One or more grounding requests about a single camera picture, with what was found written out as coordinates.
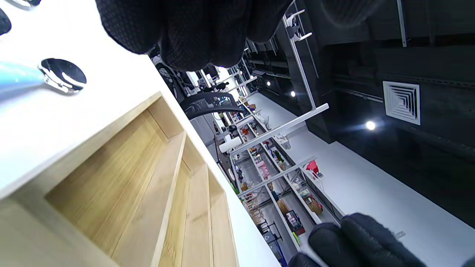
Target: blue handle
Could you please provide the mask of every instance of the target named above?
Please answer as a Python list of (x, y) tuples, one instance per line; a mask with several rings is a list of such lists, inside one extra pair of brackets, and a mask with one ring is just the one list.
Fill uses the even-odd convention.
[(45, 81), (45, 75), (37, 68), (0, 61), (0, 93), (32, 86)]

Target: ceiling vent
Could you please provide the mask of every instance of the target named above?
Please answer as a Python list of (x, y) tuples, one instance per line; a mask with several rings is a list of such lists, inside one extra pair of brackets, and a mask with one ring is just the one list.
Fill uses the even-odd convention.
[(386, 115), (420, 125), (419, 85), (383, 81)]

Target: metal spoon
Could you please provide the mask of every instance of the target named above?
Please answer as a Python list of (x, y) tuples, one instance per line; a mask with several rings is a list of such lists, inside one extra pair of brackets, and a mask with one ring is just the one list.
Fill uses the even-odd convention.
[(11, 0), (11, 1), (28, 8), (35, 7), (39, 5), (39, 3), (41, 2), (41, 0)]
[(11, 22), (7, 14), (0, 9), (0, 35), (5, 34), (11, 30)]
[(0, 93), (45, 83), (56, 92), (73, 95), (84, 88), (87, 79), (78, 66), (64, 59), (44, 59), (38, 68), (0, 61)]

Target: wooden drawer organizer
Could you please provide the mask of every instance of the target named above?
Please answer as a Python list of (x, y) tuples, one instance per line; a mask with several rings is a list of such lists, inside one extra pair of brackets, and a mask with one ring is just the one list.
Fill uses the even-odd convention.
[[(23, 250), (18, 266), (238, 264), (226, 195), (160, 95), (1, 204), (0, 238)], [(15, 237), (24, 227), (35, 236)]]

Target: white countertop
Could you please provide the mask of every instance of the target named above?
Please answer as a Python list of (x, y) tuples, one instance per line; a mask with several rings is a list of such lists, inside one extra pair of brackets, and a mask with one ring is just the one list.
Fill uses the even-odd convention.
[[(0, 8), (12, 22), (11, 32), (0, 36), (2, 60), (35, 67), (63, 58), (87, 77), (75, 96), (45, 88), (0, 96), (0, 199), (157, 91), (173, 98), (146, 55), (108, 37), (94, 0), (45, 0), (32, 10), (0, 0)], [(227, 193), (240, 265), (279, 266), (178, 103), (169, 103)]]

